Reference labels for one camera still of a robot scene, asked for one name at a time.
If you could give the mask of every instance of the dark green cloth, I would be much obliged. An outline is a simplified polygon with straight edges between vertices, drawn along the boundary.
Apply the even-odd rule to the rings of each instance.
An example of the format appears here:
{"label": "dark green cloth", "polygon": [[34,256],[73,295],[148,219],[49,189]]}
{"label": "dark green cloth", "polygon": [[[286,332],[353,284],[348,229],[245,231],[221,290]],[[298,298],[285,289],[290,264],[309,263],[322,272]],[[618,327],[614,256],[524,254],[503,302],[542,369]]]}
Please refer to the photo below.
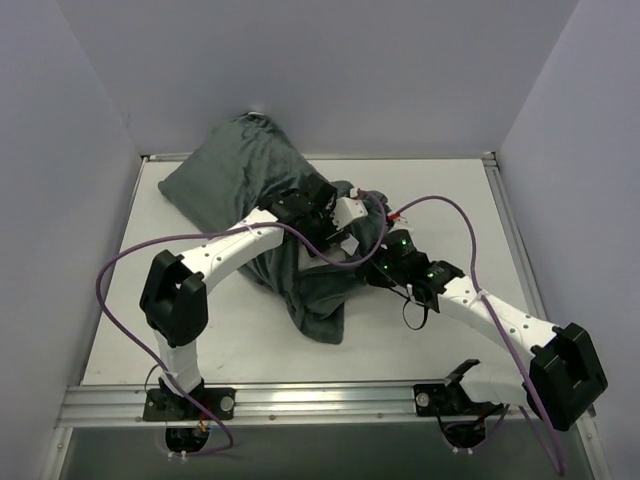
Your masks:
{"label": "dark green cloth", "polygon": [[[203,232],[226,230],[267,195],[299,186],[316,172],[284,132],[265,115],[223,121],[171,175],[162,194]],[[333,182],[340,194],[353,186]],[[384,203],[386,198],[376,193]],[[364,255],[379,234],[380,213],[365,199],[367,218],[349,227]],[[298,271],[299,243],[286,242],[248,262],[240,272],[280,295],[296,327],[319,342],[338,344],[344,332],[344,301],[363,284],[353,271],[323,265]]]}

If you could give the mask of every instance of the bolt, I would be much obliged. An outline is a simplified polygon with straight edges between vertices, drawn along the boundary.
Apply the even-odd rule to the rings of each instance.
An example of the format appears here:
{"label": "bolt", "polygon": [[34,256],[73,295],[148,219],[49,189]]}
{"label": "bolt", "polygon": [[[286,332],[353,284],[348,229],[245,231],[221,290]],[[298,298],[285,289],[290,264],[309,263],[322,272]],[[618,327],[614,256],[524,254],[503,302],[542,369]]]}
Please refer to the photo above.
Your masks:
{"label": "bolt", "polygon": [[429,405],[429,395],[422,392],[416,396],[416,405],[419,407],[426,407]]}
{"label": "bolt", "polygon": [[230,412],[234,405],[235,402],[233,401],[233,398],[229,396],[222,397],[222,400],[220,400],[220,410],[223,412]]}

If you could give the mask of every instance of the table top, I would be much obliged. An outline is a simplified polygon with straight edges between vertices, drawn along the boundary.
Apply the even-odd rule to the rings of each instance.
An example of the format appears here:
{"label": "table top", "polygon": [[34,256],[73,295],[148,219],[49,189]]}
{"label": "table top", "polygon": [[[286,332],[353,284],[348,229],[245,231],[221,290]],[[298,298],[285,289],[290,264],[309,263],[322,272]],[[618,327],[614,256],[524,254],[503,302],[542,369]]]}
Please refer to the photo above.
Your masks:
{"label": "table top", "polygon": [[[385,193],[399,207],[423,195],[458,202],[478,237],[478,274],[486,290],[526,310],[516,267],[498,210],[479,159],[468,160],[315,160],[328,179],[345,179]],[[179,162],[144,164],[122,248],[155,237],[196,232],[159,192],[157,184]],[[458,213],[442,202],[428,202],[406,213],[418,249],[468,271],[470,240]],[[135,335],[157,350],[138,300],[152,258],[197,241],[172,242],[141,250],[114,270],[107,304]],[[462,361],[511,365],[508,354],[461,322],[430,312],[424,329],[409,330],[401,315],[404,301],[391,292],[363,288],[345,305],[344,340],[326,345],[304,337],[284,302],[238,273],[209,295],[209,324],[198,338],[201,373],[211,383],[350,382],[442,378]],[[407,308],[409,321],[422,312]],[[153,360],[102,317],[85,371],[85,385],[142,384]]]}

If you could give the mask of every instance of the garment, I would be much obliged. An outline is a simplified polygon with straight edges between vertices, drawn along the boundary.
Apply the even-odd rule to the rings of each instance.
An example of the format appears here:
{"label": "garment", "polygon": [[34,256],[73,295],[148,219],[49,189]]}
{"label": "garment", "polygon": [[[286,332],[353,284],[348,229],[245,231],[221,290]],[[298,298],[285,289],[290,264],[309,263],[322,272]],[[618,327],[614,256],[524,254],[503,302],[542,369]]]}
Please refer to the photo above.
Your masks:
{"label": "garment", "polygon": [[[299,186],[316,169],[268,116],[249,113],[216,126],[206,141],[158,185],[162,194],[203,232],[230,228],[260,199]],[[339,196],[353,185],[333,182]],[[375,192],[386,203],[384,195]],[[351,260],[373,246],[380,212],[364,200],[368,217],[348,227],[358,241]],[[240,272],[280,295],[296,327],[319,342],[339,344],[344,302],[364,284],[351,270],[322,265],[301,270],[300,244],[283,243],[240,268]]]}

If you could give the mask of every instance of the white wall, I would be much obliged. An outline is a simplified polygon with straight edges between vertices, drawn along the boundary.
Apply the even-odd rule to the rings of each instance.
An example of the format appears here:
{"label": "white wall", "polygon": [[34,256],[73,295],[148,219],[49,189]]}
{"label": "white wall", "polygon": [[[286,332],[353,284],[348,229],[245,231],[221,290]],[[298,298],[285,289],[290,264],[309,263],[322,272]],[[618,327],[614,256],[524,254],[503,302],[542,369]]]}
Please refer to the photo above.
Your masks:
{"label": "white wall", "polygon": [[592,333],[614,478],[640,478],[640,2],[581,0],[500,151],[555,322]]}
{"label": "white wall", "polygon": [[59,0],[141,153],[271,113],[301,150],[477,155],[576,0]]}
{"label": "white wall", "polygon": [[0,2],[0,476],[33,480],[139,166],[58,6]]}

